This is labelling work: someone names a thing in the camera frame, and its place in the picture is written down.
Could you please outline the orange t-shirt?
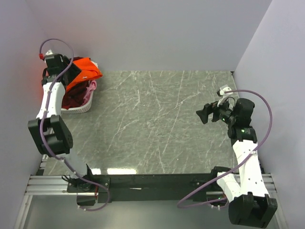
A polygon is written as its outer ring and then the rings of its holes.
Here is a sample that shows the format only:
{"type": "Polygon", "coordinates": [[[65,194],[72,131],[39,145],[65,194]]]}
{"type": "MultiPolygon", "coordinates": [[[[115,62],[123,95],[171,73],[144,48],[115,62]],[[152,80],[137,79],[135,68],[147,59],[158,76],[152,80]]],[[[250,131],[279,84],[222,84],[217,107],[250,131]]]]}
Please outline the orange t-shirt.
{"type": "Polygon", "coordinates": [[[68,79],[68,84],[66,86],[66,92],[68,92],[80,83],[101,78],[102,72],[91,62],[91,58],[76,57],[76,59],[73,60],[73,65],[64,76],[67,76],[68,79]]]}

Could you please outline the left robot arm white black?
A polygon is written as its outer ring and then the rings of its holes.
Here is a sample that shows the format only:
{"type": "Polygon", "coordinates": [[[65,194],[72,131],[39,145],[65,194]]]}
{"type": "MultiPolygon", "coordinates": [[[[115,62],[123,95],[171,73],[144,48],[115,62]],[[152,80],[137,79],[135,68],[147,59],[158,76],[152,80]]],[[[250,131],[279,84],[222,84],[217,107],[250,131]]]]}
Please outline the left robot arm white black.
{"type": "Polygon", "coordinates": [[[36,118],[28,122],[29,132],[42,155],[61,161],[71,171],[69,177],[63,175],[62,179],[73,187],[89,192],[95,187],[95,179],[89,166],[71,151],[72,134],[61,117],[66,86],[81,71],[73,61],[61,54],[44,55],[42,59],[47,64],[41,82],[43,99],[36,118]]]}

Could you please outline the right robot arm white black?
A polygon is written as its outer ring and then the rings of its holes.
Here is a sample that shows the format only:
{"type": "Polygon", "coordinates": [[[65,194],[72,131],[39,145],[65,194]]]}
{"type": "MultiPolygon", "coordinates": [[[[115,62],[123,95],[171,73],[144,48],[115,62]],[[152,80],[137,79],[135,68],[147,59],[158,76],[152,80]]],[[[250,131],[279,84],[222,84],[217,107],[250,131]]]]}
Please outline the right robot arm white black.
{"type": "Polygon", "coordinates": [[[274,216],[278,204],[271,198],[264,184],[256,147],[257,136],[251,126],[251,116],[255,104],[245,98],[236,101],[233,108],[229,102],[205,104],[197,110],[203,124],[212,121],[223,121],[228,126],[228,137],[234,150],[237,162],[239,181],[236,181],[232,170],[216,170],[209,178],[209,185],[214,190],[222,189],[228,202],[229,220],[234,225],[265,229],[274,216]]]}

